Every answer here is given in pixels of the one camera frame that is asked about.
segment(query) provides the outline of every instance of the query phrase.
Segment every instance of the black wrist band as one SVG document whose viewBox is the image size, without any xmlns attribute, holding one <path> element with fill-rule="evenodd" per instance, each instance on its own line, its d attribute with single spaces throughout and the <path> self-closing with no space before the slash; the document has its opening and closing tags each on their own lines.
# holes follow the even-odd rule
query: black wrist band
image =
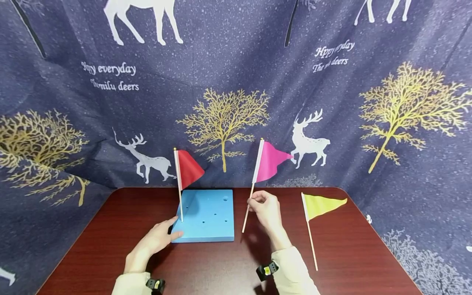
<svg viewBox="0 0 472 295">
<path fill-rule="evenodd" d="M 164 293 L 164 287 L 166 285 L 166 281 L 163 279 L 152 279 L 150 278 L 146 286 L 152 290 L 152 295 L 162 295 Z"/>
<path fill-rule="evenodd" d="M 263 266 L 263 265 L 259 266 L 256 269 L 256 272 L 261 282 L 263 282 L 267 280 L 277 270 L 278 270 L 278 265 L 275 263 L 275 261 L 271 261 L 267 266 Z"/>
</svg>

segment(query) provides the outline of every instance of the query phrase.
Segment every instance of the yellow flag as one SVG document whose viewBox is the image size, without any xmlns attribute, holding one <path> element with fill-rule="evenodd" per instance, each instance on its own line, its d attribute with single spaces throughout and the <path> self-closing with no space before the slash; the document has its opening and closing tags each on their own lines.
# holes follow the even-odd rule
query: yellow flag
<svg viewBox="0 0 472 295">
<path fill-rule="evenodd" d="M 303 206 L 305 209 L 306 220 L 311 220 L 324 213 L 333 211 L 339 206 L 347 203 L 347 198 L 344 200 L 329 199 L 321 196 L 312 196 L 302 193 Z"/>
</svg>

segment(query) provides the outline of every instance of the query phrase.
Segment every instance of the sleeve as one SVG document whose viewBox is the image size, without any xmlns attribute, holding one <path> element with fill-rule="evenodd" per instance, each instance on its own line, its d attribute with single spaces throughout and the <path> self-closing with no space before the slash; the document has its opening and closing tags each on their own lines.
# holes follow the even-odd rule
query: sleeve
<svg viewBox="0 0 472 295">
<path fill-rule="evenodd" d="M 111 295 L 151 295 L 146 286 L 151 277 L 149 272 L 127 273 L 117 278 Z"/>
<path fill-rule="evenodd" d="M 320 295 L 297 248 L 276 251 L 272 260 L 279 267 L 274 281 L 280 295 Z"/>
</svg>

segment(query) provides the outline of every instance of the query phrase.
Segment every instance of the fabric backdrop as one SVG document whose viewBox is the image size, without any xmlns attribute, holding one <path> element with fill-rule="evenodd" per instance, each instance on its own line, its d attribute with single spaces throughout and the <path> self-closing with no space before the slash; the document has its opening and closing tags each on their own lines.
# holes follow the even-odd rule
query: fabric backdrop
<svg viewBox="0 0 472 295">
<path fill-rule="evenodd" d="M 174 147 L 248 187 L 263 137 L 295 159 L 259 186 L 341 187 L 424 294 L 472 294 L 471 1 L 0 7 L 0 293 L 112 190 L 175 186 Z"/>
</svg>

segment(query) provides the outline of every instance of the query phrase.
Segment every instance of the wooden table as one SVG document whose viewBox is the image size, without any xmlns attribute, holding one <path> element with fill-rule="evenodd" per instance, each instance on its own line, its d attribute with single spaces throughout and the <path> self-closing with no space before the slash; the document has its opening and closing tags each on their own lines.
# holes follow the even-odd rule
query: wooden table
<svg viewBox="0 0 472 295">
<path fill-rule="evenodd" d="M 310 221 L 319 271 L 315 271 L 300 192 L 344 199 L 338 188 L 266 188 L 278 196 L 283 224 L 322 295 L 420 295 L 377 233 L 349 198 L 346 205 Z M 256 268 L 270 261 L 270 243 L 250 213 L 241 228 L 250 189 L 234 193 L 233 243 L 171 244 L 153 256 L 148 271 L 166 280 L 165 295 L 271 295 Z M 125 257 L 155 223 L 173 217 L 175 188 L 116 190 L 72 246 L 38 294 L 109 295 Z"/>
</svg>

